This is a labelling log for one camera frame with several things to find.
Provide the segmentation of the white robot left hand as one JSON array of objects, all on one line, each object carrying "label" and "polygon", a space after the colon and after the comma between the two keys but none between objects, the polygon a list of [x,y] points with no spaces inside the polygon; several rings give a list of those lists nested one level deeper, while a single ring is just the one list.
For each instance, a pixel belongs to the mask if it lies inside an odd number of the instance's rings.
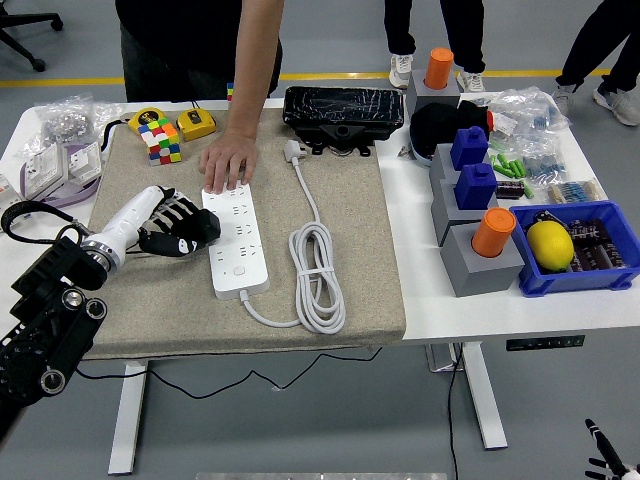
[{"label": "white robot left hand", "polygon": [[220,237],[218,217],[197,207],[174,188],[151,186],[132,198],[104,229],[83,240],[81,247],[103,257],[116,269],[134,246],[144,253],[183,257]]}]

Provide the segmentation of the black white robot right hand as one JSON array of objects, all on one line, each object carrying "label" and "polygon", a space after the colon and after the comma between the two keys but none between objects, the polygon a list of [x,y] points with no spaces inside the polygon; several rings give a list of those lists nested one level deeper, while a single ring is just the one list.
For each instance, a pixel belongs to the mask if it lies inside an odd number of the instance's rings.
[{"label": "black white robot right hand", "polygon": [[604,435],[595,422],[589,418],[585,425],[593,440],[596,442],[600,458],[590,457],[588,462],[600,471],[585,471],[585,476],[590,479],[638,479],[639,465],[632,466],[622,462],[609,439]]}]

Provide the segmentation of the person's left hand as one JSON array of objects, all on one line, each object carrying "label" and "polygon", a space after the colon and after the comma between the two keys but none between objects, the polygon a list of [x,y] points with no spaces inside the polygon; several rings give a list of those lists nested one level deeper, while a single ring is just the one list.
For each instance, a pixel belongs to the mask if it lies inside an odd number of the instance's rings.
[{"label": "person's left hand", "polygon": [[255,135],[230,131],[201,152],[199,171],[204,175],[204,190],[207,193],[220,194],[224,188],[229,190],[248,184],[255,172],[258,152]]}]

